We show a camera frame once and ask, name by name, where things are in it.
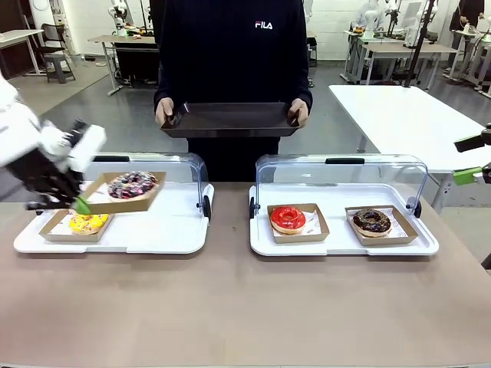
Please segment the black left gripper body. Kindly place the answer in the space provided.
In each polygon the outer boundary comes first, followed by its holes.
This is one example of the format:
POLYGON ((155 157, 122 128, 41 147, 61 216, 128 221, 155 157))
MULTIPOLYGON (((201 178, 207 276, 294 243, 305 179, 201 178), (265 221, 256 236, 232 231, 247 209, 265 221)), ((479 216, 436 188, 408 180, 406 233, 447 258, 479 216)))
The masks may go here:
POLYGON ((29 192, 39 194, 37 202, 75 202, 82 175, 68 162, 71 146, 43 144, 16 146, 7 150, 7 170, 29 192))

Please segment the person's right hand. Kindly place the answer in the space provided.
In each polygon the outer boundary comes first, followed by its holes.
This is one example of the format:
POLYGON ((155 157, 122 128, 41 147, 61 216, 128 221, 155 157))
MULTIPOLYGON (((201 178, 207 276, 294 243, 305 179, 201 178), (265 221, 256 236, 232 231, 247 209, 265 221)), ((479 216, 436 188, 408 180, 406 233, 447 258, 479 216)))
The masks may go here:
POLYGON ((155 120, 159 127, 169 123, 173 119, 173 100, 169 97, 160 99, 155 112, 155 120))

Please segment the person's left hand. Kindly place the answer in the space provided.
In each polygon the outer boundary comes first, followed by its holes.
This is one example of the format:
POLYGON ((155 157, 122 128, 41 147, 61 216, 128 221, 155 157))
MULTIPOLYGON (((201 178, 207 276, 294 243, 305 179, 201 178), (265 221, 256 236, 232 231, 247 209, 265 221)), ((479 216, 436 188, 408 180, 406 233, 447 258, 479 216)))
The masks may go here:
POLYGON ((305 126, 309 116, 308 105, 300 98, 292 101, 288 110, 288 119, 292 125, 297 125, 299 128, 305 126))

